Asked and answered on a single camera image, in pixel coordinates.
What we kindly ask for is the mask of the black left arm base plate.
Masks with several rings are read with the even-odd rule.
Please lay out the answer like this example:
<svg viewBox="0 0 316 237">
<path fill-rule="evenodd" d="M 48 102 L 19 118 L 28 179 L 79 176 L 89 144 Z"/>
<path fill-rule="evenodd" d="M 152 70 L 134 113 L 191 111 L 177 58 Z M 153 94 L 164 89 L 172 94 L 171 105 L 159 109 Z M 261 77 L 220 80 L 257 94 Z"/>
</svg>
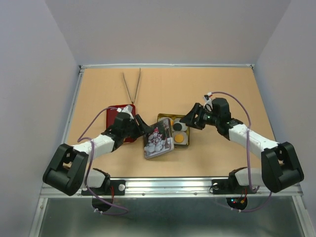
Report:
<svg viewBox="0 0 316 237">
<path fill-rule="evenodd" d="M 98 196 L 124 196 L 125 195 L 126 181 L 123 179 L 108 180 L 99 188 L 91 188 L 91 190 Z"/>
</svg>

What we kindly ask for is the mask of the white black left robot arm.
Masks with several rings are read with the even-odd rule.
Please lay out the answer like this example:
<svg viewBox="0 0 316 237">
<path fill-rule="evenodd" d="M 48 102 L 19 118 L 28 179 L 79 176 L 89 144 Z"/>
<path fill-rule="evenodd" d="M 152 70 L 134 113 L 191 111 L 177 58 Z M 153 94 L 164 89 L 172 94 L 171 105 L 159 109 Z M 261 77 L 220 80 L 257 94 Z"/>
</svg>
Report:
<svg viewBox="0 0 316 237">
<path fill-rule="evenodd" d="M 114 123 L 93 139 L 74 146 L 61 144 L 53 155 L 42 180 L 44 183 L 72 196 L 81 187 L 87 188 L 90 169 L 86 166 L 94 158 L 117 150 L 126 138 L 138 139 L 154 129 L 139 115 L 119 112 Z"/>
</svg>

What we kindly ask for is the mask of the black round cookie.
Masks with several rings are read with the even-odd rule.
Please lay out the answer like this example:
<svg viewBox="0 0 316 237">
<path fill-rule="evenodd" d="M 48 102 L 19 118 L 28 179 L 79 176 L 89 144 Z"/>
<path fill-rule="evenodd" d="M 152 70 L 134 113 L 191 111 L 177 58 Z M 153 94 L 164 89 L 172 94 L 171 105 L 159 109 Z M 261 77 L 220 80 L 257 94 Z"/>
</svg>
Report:
<svg viewBox="0 0 316 237">
<path fill-rule="evenodd" d="M 173 125 L 173 130 L 174 131 L 181 131 L 182 130 L 182 124 L 177 122 L 177 123 L 174 123 Z"/>
</svg>

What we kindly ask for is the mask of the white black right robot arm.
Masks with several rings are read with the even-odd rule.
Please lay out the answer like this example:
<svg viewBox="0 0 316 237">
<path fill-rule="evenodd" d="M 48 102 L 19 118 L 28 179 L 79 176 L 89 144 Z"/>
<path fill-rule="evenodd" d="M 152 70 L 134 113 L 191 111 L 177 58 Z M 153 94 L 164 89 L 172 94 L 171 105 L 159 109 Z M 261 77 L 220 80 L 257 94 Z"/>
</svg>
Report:
<svg viewBox="0 0 316 237">
<path fill-rule="evenodd" d="M 260 159 L 259 169 L 243 167 L 229 174 L 227 187 L 233 193 L 238 193 L 244 187 L 261 186 L 278 193 L 305 178 L 294 146 L 289 142 L 278 143 L 265 138 L 240 120 L 232 118 L 225 98 L 208 99 L 205 105 L 195 103 L 180 122 L 199 130 L 212 125 L 220 135 L 245 147 L 247 155 L 254 154 Z"/>
</svg>

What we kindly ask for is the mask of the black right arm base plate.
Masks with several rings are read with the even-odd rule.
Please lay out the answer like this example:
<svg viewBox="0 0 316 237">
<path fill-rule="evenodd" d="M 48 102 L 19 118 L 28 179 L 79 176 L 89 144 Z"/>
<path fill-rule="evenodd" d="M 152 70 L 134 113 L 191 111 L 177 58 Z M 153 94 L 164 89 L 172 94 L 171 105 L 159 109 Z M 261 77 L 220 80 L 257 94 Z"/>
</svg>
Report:
<svg viewBox="0 0 316 237">
<path fill-rule="evenodd" d="M 210 193 L 215 195 L 239 195 L 239 194 L 254 194 L 248 186 L 241 186 L 236 179 L 214 179 L 212 180 Z"/>
</svg>

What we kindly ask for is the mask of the round tan cookie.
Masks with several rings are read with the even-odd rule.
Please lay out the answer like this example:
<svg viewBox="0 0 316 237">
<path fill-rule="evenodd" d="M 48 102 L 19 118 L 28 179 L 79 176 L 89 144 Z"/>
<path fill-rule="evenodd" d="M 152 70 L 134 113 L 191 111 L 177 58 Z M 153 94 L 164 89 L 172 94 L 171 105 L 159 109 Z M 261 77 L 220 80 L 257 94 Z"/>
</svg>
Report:
<svg viewBox="0 0 316 237">
<path fill-rule="evenodd" d="M 174 141 L 175 141 L 176 143 L 182 143 L 182 142 L 184 141 L 184 136 L 183 136 L 183 134 L 176 134 L 176 135 L 174 136 Z"/>
</svg>

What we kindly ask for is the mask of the gold square tin box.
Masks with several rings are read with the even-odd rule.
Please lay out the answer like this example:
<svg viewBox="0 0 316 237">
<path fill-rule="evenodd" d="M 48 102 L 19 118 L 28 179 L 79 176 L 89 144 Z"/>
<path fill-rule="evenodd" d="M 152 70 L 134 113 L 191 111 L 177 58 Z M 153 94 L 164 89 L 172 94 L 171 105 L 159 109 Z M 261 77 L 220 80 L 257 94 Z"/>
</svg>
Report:
<svg viewBox="0 0 316 237">
<path fill-rule="evenodd" d="M 175 148 L 187 148 L 190 144 L 190 128 L 180 120 L 184 115 L 158 114 L 157 121 L 169 119 Z"/>
</svg>

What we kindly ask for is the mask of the gold tin lid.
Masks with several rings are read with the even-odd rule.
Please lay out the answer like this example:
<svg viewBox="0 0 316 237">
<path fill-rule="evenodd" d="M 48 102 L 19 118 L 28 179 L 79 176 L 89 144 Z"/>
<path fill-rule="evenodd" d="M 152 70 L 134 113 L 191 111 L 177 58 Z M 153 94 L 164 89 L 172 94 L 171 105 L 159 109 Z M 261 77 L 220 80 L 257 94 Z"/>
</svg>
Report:
<svg viewBox="0 0 316 237">
<path fill-rule="evenodd" d="M 160 118 L 151 125 L 153 132 L 144 136 L 144 158 L 152 159 L 174 150 L 172 120 Z"/>
</svg>

